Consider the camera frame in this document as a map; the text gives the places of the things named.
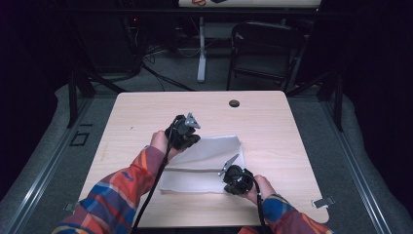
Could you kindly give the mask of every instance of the black cable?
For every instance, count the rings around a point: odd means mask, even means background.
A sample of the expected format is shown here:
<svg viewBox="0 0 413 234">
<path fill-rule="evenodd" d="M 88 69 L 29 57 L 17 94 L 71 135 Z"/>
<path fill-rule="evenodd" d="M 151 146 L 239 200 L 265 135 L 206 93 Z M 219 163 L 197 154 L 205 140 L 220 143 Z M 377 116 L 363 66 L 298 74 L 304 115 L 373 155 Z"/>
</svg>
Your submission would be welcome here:
<svg viewBox="0 0 413 234">
<path fill-rule="evenodd" d="M 156 186 L 159 182 L 159 179 L 161 178 L 162 172 L 164 171 L 165 167 L 168 164 L 169 152 L 172 149 L 172 145 L 173 145 L 173 142 L 170 142 L 171 132 L 172 131 L 169 131 L 167 152 L 165 153 L 164 160 L 162 161 L 161 167 L 158 170 L 158 174 L 155 177 L 154 185 L 152 186 L 151 190 L 149 191 L 148 197 L 146 197 L 145 202 L 143 203 L 142 207 L 140 208 L 139 214 L 137 215 L 136 221 L 134 222 L 133 228 L 131 229 L 131 234 L 137 233 L 137 225 L 139 224 L 140 219 L 142 218 L 142 215 L 145 212 L 145 209 L 148 206 L 148 204 L 149 204 L 149 202 L 152 198 L 152 195 L 155 192 L 155 188 L 156 188 Z"/>
<path fill-rule="evenodd" d="M 168 82 L 168 83 L 170 83 L 170 84 L 172 84 L 172 85 L 174 85 L 174 86 L 176 86 L 176 87 L 178 87 L 178 88 L 181 88 L 181 89 L 184 89 L 184 90 L 187 90 L 187 91 L 196 91 L 196 90 L 193 90 L 193 89 L 191 89 L 191 88 L 189 88 L 189 87 L 187 87 L 187 86 L 185 86 L 185 85 L 183 85 L 183 84 L 181 84 L 181 83 L 179 83 L 179 82 L 177 82 L 177 81 L 174 81 L 174 80 L 172 80 L 172 79 L 170 79 L 170 78 L 168 78 L 168 77 L 166 77 L 166 76 L 163 76 L 163 75 L 158 74 L 157 72 L 155 72 L 154 70 L 152 70 L 151 68 L 149 68 L 144 62 L 142 62 L 142 68 L 144 68 L 145 70 L 149 71 L 149 73 L 151 73 L 151 74 L 154 75 L 155 77 L 157 77 L 157 78 L 159 78 L 159 79 L 161 79 L 161 80 L 163 80 L 163 81 L 165 81 L 165 82 Z"/>
<path fill-rule="evenodd" d="M 247 176 L 247 177 L 250 177 L 252 179 L 252 181 L 254 182 L 255 189 L 257 190 L 258 217 L 259 217 L 259 221 L 261 223 L 262 233 L 266 234 L 267 233 L 267 226 L 265 224 L 264 215 L 263 215 L 263 212 L 262 212 L 261 191 L 259 189 L 259 185 L 258 185 L 257 180 L 255 180 L 254 176 L 251 176 L 251 175 L 248 175 L 248 174 L 235 174 L 233 176 Z"/>
</svg>

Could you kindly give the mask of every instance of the round black hole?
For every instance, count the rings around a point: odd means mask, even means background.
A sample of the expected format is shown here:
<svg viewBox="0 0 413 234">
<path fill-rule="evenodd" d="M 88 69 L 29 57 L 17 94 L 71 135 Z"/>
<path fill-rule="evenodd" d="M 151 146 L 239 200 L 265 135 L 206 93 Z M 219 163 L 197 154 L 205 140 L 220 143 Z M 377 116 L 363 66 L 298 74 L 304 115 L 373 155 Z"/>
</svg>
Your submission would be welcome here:
<svg viewBox="0 0 413 234">
<path fill-rule="evenodd" d="M 240 106 L 240 102 L 235 100 L 235 99 L 232 99 L 232 100 L 230 100 L 230 106 L 231 107 L 238 107 L 238 106 Z"/>
</svg>

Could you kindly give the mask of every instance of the black device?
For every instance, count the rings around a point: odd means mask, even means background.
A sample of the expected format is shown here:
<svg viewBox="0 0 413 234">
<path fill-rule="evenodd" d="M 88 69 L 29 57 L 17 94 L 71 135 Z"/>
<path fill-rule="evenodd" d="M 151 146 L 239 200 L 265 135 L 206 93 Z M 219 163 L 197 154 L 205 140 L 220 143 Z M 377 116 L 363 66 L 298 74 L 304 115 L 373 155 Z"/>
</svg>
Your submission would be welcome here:
<svg viewBox="0 0 413 234">
<path fill-rule="evenodd" d="M 152 198 L 155 188 L 159 182 L 159 179 L 161 178 L 161 174 L 168 163 L 168 156 L 170 150 L 172 148 L 178 150 L 184 149 L 187 147 L 191 147 L 194 143 L 198 142 L 201 138 L 198 135 L 194 135 L 194 132 L 195 129 L 200 128 L 201 126 L 195 120 L 192 113 L 189 112 L 186 118 L 184 115 L 177 115 L 170 124 L 170 126 L 165 130 L 165 136 L 168 139 L 167 152 L 165 153 L 164 160 L 158 170 L 158 174 L 155 177 L 154 185 L 152 186 L 148 196 L 146 197 L 145 202 L 140 208 L 139 214 L 137 214 L 136 221 L 134 222 L 133 227 L 131 229 L 132 234 L 137 233 L 137 225 L 139 224 L 140 219 L 142 218 L 143 213 L 145 212 L 145 209 Z"/>
<path fill-rule="evenodd" d="M 227 183 L 224 190 L 234 195 L 245 194 L 251 190 L 253 184 L 253 174 L 240 166 L 231 165 L 225 173 L 223 181 Z"/>
<path fill-rule="evenodd" d="M 200 129 L 201 126 L 195 120 L 192 113 L 177 115 L 172 124 L 165 130 L 165 135 L 170 144 L 175 149 L 183 149 L 191 147 L 194 143 L 200 140 L 200 136 L 194 135 L 195 129 Z"/>
</svg>

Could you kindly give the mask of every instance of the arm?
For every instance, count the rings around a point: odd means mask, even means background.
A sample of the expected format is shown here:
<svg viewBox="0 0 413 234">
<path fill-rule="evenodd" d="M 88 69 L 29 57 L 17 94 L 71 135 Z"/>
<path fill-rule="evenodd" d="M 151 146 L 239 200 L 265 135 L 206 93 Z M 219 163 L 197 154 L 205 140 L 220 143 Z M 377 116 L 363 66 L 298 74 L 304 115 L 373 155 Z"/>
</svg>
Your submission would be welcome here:
<svg viewBox="0 0 413 234">
<path fill-rule="evenodd" d="M 328 227 L 299 213 L 272 187 L 266 177 L 256 175 L 264 200 L 262 210 L 265 220 L 274 233 L 333 233 Z M 255 187 L 244 195 L 256 204 Z"/>
<path fill-rule="evenodd" d="M 140 196 L 148 192 L 165 157 L 167 139 L 163 131 L 152 136 L 128 168 L 98 182 L 88 197 L 80 201 L 75 213 L 63 220 L 54 233 L 127 233 Z M 178 151 L 172 149 L 169 159 Z"/>
</svg>

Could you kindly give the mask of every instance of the plaid shirt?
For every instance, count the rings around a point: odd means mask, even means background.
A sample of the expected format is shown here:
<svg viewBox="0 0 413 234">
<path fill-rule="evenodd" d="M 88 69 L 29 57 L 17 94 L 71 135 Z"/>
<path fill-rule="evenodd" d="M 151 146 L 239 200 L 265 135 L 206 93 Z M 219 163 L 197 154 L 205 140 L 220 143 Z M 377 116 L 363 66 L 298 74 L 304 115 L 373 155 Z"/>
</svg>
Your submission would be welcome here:
<svg viewBox="0 0 413 234">
<path fill-rule="evenodd" d="M 63 220 L 54 234 L 129 233 L 140 197 L 154 184 L 164 153 L 155 147 L 144 148 L 131 166 L 98 182 L 88 197 Z M 305 214 L 297 212 L 282 196 L 273 194 L 263 203 L 263 213 L 274 233 L 333 233 Z M 258 233 L 243 227 L 241 234 Z"/>
</svg>

